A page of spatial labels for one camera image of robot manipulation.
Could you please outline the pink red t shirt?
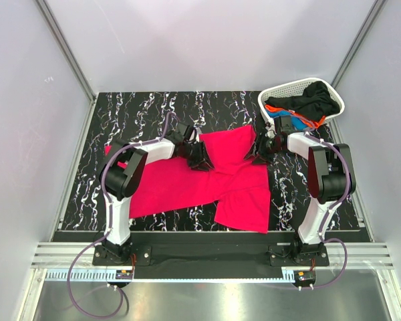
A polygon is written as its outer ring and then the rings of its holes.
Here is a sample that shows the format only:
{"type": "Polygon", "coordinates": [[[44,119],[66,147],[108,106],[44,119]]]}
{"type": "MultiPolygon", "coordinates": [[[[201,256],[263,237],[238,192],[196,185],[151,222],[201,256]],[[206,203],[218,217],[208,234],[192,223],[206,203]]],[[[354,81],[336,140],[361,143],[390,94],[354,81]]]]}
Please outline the pink red t shirt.
{"type": "Polygon", "coordinates": [[[144,167],[132,196],[128,218],[217,202],[215,222],[244,231],[267,233],[270,191],[267,167],[244,159],[255,132],[252,126],[202,134],[214,169],[192,170],[184,158],[144,167]]]}

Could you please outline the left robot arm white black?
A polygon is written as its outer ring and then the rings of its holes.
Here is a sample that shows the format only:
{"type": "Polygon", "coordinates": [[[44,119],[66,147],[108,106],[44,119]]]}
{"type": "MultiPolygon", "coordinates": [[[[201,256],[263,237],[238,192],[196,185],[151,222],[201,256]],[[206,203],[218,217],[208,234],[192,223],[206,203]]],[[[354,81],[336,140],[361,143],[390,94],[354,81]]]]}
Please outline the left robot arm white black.
{"type": "Polygon", "coordinates": [[[146,165],[176,156],[185,158],[193,170],[214,168],[205,143],[196,139],[172,142],[156,138],[133,143],[117,139],[111,143],[98,174],[106,202],[106,230],[95,242],[95,265],[101,262],[124,265],[134,258],[128,222],[132,196],[140,185],[146,165]]]}

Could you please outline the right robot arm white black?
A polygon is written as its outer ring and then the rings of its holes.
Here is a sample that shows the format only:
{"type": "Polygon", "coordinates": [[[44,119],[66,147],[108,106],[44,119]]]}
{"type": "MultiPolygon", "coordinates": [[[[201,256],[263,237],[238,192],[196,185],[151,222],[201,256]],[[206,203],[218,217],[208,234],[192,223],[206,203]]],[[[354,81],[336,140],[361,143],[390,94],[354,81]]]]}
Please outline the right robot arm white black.
{"type": "Polygon", "coordinates": [[[331,144],[309,133],[281,133],[269,138],[260,134],[251,145],[246,160],[254,165],[270,162],[272,154],[289,151],[307,160],[307,213],[289,245],[269,248],[271,265],[308,266],[327,259],[325,233],[333,214],[356,189],[350,148],[331,144]]]}

